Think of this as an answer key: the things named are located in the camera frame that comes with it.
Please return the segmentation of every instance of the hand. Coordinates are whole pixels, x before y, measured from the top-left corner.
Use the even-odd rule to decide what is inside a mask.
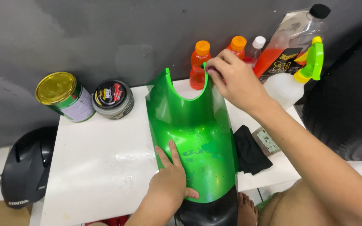
[[[160,169],[150,180],[148,195],[160,198],[165,203],[166,208],[172,208],[175,213],[185,197],[197,199],[199,198],[199,193],[192,188],[186,187],[187,178],[185,170],[173,140],[168,142],[168,146],[170,147],[173,164],[159,146],[154,148],[164,168]]]
[[[206,67],[211,66],[215,67],[227,82],[224,83],[216,70],[207,71],[220,94],[239,109],[251,115],[265,103],[273,102],[252,68],[230,50],[225,49],[217,57],[208,60]]]

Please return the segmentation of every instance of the green rubbing compound can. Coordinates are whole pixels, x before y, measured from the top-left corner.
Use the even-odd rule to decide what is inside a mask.
[[[123,82],[113,80],[99,85],[93,93],[92,105],[108,119],[120,119],[133,108],[131,89]]]
[[[95,113],[90,93],[67,72],[56,72],[41,80],[36,98],[73,122],[86,121]]]

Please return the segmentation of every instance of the spray bottle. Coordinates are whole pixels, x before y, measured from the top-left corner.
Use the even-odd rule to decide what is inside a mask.
[[[307,52],[297,58],[296,62],[304,62],[306,65],[299,69],[294,76],[280,73],[270,77],[264,88],[271,98],[277,100],[287,110],[304,95],[304,85],[311,78],[320,80],[323,65],[323,44],[321,37],[312,39],[312,45]]]

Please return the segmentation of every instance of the black helmet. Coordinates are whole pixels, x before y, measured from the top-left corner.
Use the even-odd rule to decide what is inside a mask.
[[[57,129],[50,126],[30,131],[13,145],[1,177],[8,207],[20,209],[44,197]]]

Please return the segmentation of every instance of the green motorcycle fairing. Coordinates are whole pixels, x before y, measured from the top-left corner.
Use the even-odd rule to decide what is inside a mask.
[[[206,73],[202,93],[194,99],[185,99],[174,90],[168,68],[148,88],[146,107],[153,145],[161,147],[172,161],[168,141],[174,141],[187,187],[199,193],[198,199],[185,199],[210,203],[221,198],[235,185],[238,172],[224,98]],[[158,168],[163,168],[157,153],[156,159]]]

